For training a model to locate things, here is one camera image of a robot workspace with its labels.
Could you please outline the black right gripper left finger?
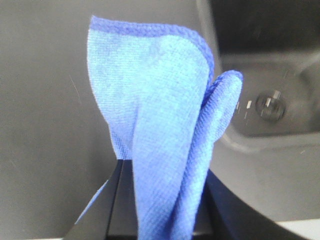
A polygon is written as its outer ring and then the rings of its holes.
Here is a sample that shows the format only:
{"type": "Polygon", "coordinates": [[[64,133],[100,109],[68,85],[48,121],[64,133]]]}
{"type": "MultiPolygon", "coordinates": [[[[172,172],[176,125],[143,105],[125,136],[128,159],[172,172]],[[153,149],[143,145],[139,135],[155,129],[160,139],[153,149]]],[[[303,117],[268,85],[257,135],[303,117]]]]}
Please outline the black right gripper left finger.
{"type": "Polygon", "coordinates": [[[118,160],[110,179],[64,237],[65,240],[105,240],[121,176],[123,161],[118,160]]]}

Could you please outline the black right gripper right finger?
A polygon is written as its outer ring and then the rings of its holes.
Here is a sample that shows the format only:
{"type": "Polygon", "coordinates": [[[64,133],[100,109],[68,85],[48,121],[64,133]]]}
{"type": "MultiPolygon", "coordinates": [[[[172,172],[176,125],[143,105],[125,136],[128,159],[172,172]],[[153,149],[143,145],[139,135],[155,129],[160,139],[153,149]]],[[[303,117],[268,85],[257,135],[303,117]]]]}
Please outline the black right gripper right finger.
{"type": "Polygon", "coordinates": [[[207,172],[196,215],[197,240],[303,240],[265,217],[207,172]]]}

